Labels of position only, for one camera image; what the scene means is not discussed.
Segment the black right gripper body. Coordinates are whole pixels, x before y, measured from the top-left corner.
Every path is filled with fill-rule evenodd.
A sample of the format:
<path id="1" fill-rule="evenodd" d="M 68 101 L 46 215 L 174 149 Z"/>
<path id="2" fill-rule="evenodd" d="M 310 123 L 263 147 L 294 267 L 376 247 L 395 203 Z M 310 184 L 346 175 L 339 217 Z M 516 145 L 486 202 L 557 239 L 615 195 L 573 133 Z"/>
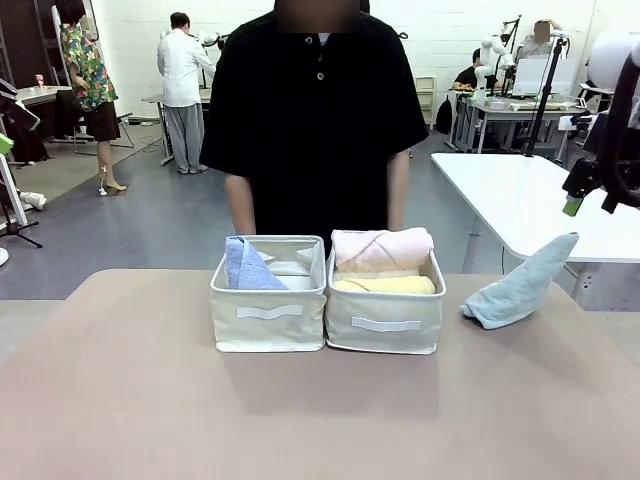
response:
<path id="1" fill-rule="evenodd" d="M 620 204 L 639 205 L 639 151 L 602 151 L 598 154 L 598 173 L 602 188 L 618 190 Z"/>

